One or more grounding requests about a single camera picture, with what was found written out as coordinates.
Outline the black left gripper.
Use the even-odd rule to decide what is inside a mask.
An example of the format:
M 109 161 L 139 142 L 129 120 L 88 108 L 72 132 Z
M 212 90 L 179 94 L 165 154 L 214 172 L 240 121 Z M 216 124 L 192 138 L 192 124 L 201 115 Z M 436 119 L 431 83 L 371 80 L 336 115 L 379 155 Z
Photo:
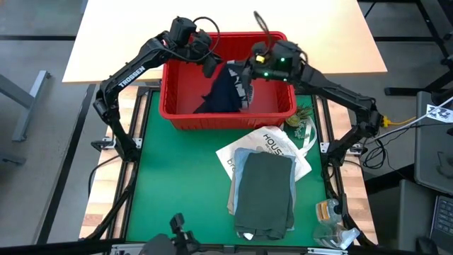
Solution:
M 183 57 L 196 64 L 202 64 L 202 73 L 205 78 L 210 79 L 217 68 L 222 63 L 222 58 L 210 47 L 212 39 L 203 29 L 191 35 L 190 42 L 183 49 Z

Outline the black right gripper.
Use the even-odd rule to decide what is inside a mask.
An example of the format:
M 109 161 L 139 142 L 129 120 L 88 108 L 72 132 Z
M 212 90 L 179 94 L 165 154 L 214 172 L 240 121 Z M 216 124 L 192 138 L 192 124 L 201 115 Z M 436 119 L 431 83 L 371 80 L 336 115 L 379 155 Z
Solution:
M 264 63 L 256 61 L 256 56 L 260 55 L 265 58 Z M 277 66 L 279 58 L 274 56 L 272 52 L 268 52 L 268 47 L 264 41 L 257 42 L 251 48 L 251 56 L 246 60 L 242 71 L 242 84 L 246 92 L 247 107 L 253 101 L 253 86 L 252 79 L 262 78 L 266 80 L 282 80 L 282 76 L 278 74 Z

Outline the navy blue garment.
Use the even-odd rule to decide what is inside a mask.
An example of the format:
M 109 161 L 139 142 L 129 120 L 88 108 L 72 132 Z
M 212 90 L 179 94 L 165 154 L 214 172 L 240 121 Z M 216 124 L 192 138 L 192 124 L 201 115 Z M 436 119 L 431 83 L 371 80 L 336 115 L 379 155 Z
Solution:
M 194 113 L 237 113 L 249 109 L 253 102 L 253 85 L 241 78 L 242 63 L 230 60 L 223 65 L 210 92 L 202 96 L 203 103 Z

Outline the khaki shorts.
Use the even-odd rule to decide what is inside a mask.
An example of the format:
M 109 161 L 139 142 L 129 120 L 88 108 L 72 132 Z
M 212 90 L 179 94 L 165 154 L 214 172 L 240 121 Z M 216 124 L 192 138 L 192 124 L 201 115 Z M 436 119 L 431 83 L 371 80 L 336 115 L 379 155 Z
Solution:
M 234 194 L 235 194 L 235 175 L 232 176 L 231 185 L 229 189 L 229 198 L 226 206 L 230 215 L 234 215 Z

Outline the red plastic laundry bin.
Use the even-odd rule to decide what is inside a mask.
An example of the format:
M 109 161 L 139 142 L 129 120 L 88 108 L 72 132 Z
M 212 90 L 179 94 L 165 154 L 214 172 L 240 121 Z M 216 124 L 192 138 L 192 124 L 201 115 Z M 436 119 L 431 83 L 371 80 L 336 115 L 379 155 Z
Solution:
M 179 130 L 252 129 L 280 125 L 296 113 L 294 89 L 282 81 L 256 79 L 253 102 L 249 109 L 237 113 L 194 113 L 203 103 L 202 96 L 210 92 L 212 82 L 230 60 L 241 61 L 251 54 L 255 43 L 265 41 L 264 33 L 221 33 L 215 52 L 224 60 L 208 79 L 202 68 L 171 60 L 164 65 L 159 112 Z

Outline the white printed tote bag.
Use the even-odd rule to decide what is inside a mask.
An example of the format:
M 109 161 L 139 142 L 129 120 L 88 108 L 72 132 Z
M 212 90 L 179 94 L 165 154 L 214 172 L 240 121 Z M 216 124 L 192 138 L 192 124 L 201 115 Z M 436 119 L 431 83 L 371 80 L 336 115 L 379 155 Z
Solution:
M 313 123 L 309 123 L 303 131 L 306 138 L 300 149 L 285 131 L 276 126 L 264 126 L 217 150 L 216 154 L 230 179 L 235 171 L 234 152 L 238 148 L 293 156 L 296 161 L 295 181 L 298 181 L 311 171 L 306 155 L 317 140 L 316 128 Z

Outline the light wood desk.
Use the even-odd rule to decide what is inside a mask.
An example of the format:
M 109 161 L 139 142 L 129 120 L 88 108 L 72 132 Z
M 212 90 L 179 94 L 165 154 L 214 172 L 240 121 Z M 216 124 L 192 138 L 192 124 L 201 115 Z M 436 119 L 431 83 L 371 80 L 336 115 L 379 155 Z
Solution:
M 208 17 L 197 24 L 207 32 L 248 32 L 260 29 L 254 11 L 324 74 L 387 71 L 357 0 L 88 0 L 62 81 L 107 79 L 177 16 Z

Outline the clear bottle orange label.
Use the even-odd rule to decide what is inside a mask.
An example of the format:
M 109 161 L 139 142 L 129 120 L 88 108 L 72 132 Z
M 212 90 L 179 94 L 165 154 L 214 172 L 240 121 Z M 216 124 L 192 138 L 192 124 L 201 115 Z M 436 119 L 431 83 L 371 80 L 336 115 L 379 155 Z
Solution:
M 343 225 L 340 203 L 335 198 L 323 200 L 315 205 L 318 222 L 322 225 Z

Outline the clear spray bottle white nozzle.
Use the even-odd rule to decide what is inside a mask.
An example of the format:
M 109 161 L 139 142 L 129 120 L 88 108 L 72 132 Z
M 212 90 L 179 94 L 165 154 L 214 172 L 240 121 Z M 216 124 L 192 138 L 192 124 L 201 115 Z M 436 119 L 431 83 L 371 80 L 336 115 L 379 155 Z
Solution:
M 318 225 L 313 233 L 314 241 L 330 249 L 346 250 L 360 235 L 360 231 L 353 227 L 346 229 L 344 226 Z

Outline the silver aluminium bar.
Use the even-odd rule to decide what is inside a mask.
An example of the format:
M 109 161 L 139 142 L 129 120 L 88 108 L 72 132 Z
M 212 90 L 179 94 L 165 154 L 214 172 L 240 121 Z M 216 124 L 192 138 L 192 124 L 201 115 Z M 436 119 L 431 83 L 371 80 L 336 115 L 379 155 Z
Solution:
M 307 254 L 314 255 L 349 255 L 348 251 L 341 249 L 324 249 L 324 248 L 314 248 L 309 247 L 307 249 Z
M 143 244 L 115 244 L 108 255 L 140 255 Z

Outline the grey metal table leg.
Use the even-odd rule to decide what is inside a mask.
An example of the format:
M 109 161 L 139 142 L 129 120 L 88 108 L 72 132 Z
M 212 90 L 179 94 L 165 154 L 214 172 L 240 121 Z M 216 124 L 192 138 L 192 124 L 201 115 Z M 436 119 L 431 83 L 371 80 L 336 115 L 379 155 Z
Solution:
M 31 89 L 29 91 L 25 91 L 10 79 L 0 74 L 0 93 L 23 107 L 16 124 L 16 128 L 13 132 L 12 140 L 14 142 L 22 142 L 26 140 L 26 131 L 28 129 L 36 101 L 45 82 L 50 77 L 51 74 L 48 71 L 40 70 Z

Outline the grey side desk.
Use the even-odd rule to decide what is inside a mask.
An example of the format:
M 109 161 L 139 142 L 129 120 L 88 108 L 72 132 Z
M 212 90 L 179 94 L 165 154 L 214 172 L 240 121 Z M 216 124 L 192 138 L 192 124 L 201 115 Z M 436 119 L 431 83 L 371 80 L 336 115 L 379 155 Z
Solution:
M 436 194 L 417 183 L 399 183 L 397 249 L 415 251 L 416 239 L 429 237 Z

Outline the black keyboard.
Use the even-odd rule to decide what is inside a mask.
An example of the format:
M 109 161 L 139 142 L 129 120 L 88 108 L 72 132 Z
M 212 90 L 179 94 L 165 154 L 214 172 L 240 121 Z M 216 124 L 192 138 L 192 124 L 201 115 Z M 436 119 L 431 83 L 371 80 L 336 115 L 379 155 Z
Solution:
M 443 249 L 453 248 L 453 198 L 436 197 L 430 238 Z

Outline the black computer mouse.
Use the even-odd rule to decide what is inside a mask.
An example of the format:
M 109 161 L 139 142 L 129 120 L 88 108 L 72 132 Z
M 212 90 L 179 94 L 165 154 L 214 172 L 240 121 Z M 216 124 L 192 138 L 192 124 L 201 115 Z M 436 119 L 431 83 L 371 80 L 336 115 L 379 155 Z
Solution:
M 429 237 L 418 237 L 415 241 L 415 250 L 422 254 L 439 255 L 437 245 Z

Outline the black metal table frame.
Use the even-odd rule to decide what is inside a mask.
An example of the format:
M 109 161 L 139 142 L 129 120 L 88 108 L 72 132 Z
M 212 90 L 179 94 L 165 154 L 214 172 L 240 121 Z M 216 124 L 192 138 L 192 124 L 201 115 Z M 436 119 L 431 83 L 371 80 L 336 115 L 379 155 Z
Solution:
M 133 129 L 143 139 L 149 117 L 151 97 L 154 92 L 158 91 L 152 91 L 145 86 L 131 86 L 120 93 L 122 124 L 126 129 Z M 120 192 L 127 186 L 129 177 L 135 176 L 135 184 L 130 189 L 130 198 L 125 201 L 110 228 L 105 232 L 107 237 L 123 238 L 127 241 L 127 226 L 140 162 L 136 166 L 124 164 L 113 149 L 104 151 L 101 154 L 100 161 L 101 167 L 97 170 L 94 178 L 81 236 L 88 236 L 106 218 L 111 205 L 118 200 Z M 224 244 L 211 245 L 222 247 Z

